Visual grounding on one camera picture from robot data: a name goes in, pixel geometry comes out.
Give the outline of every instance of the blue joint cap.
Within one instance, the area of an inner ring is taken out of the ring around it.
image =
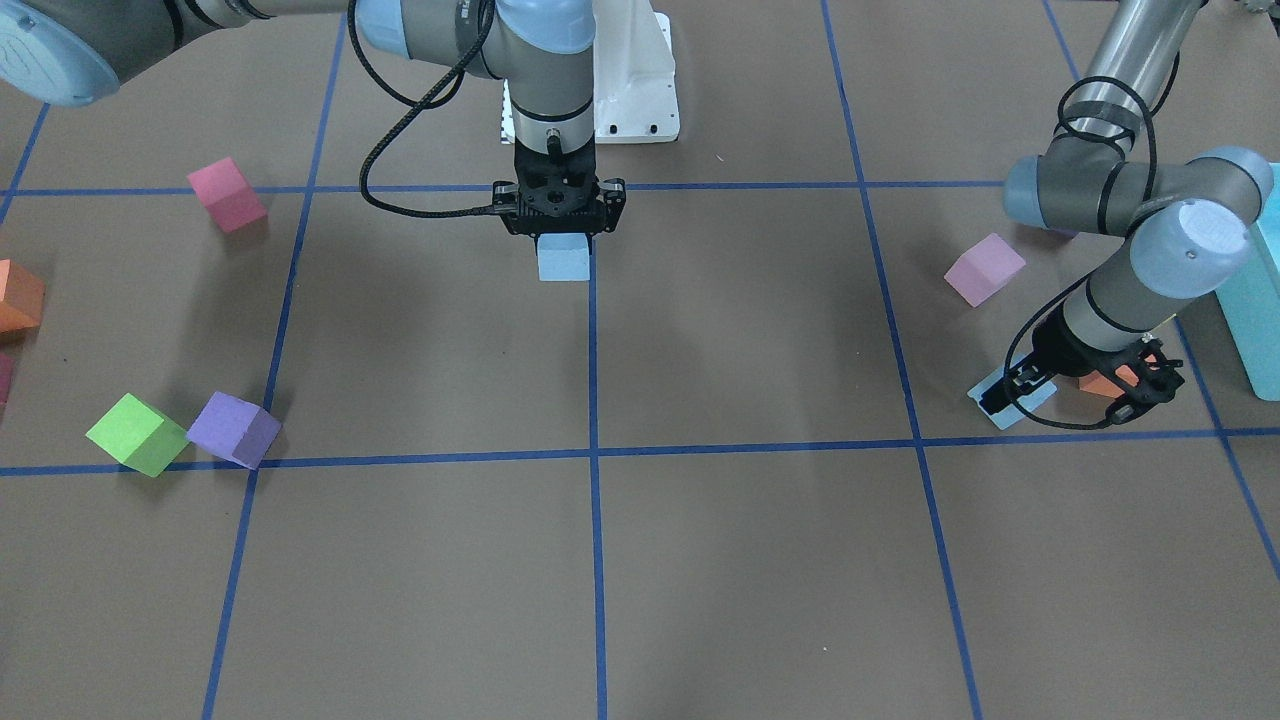
[[[97,50],[18,0],[0,0],[0,78],[50,105],[76,108],[120,90]]]
[[[1047,228],[1039,208],[1039,158],[1028,155],[1014,163],[1005,179],[1005,214],[1014,222]]]
[[[374,47],[410,59],[401,0],[360,0],[356,4],[356,27]]]
[[[498,0],[498,17],[525,42],[557,55],[577,55],[595,41],[591,0]]]
[[[1239,147],[1235,145],[1224,145],[1221,147],[1215,147],[1206,152],[1201,152],[1192,161],[1199,160],[1201,158],[1217,158],[1219,160],[1226,160],[1228,163],[1240,168],[1251,178],[1253,183],[1258,186],[1258,193],[1262,197],[1262,204],[1266,205],[1267,197],[1271,196],[1271,188],[1275,187],[1275,174],[1271,172],[1271,164],[1267,159],[1257,152],[1249,150],[1248,147]]]

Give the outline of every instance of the light blue block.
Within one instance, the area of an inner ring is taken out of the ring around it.
[[[586,282],[591,279],[591,251],[580,232],[547,233],[538,238],[538,279]]]
[[[1280,164],[1271,169],[1280,174]],[[1280,187],[1249,234],[1257,256],[1217,288],[1217,300],[1253,393],[1280,401]]]
[[[1016,355],[1014,357],[1014,365],[1021,363],[1023,357],[1027,357],[1027,355],[1025,354]],[[974,402],[978,402],[979,400],[982,400],[982,393],[986,392],[987,388],[995,384],[996,380],[998,380],[1004,375],[1005,375],[1005,369],[996,368],[995,373],[987,375],[986,378],[982,379],[980,383],[973,386],[973,389],[969,391],[969,397],[972,397]],[[1036,388],[1036,392],[1028,395],[1027,397],[1020,397],[1018,400],[1018,404],[1025,407],[1027,410],[1034,413],[1036,409],[1038,409],[1041,405],[1044,405],[1046,400],[1053,397],[1055,392],[1057,392],[1057,386],[1053,384],[1053,380],[1050,380],[1042,384],[1041,387]],[[982,413],[983,415],[987,415],[987,411],[983,410],[980,405],[978,406],[978,411]],[[991,421],[995,423],[997,428],[1007,430],[1010,427],[1012,427],[1014,423],[1025,418],[1025,415],[1023,415],[1021,413],[1018,411],[1016,407],[1010,405],[1009,407],[1005,407],[1004,410],[996,413],[995,415],[987,415],[987,418],[989,418]]]

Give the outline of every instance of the brown floor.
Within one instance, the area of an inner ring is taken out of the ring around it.
[[[0,85],[0,258],[49,284],[3,346],[0,717],[1277,716],[1280,404],[1216,301],[1120,430],[1001,433],[964,395],[1117,246],[1000,206],[1114,5],[657,5],[682,136],[600,149],[631,193],[591,283],[352,192],[401,109],[337,18],[79,110]],[[1277,65],[1266,17],[1202,10],[1162,161],[1280,158]],[[500,95],[468,81],[374,182],[486,200]],[[184,181],[227,155],[271,213],[230,240]],[[974,310],[942,274],[989,232],[1028,268]],[[284,421],[261,473],[188,447],[151,480],[83,437],[215,389]]]

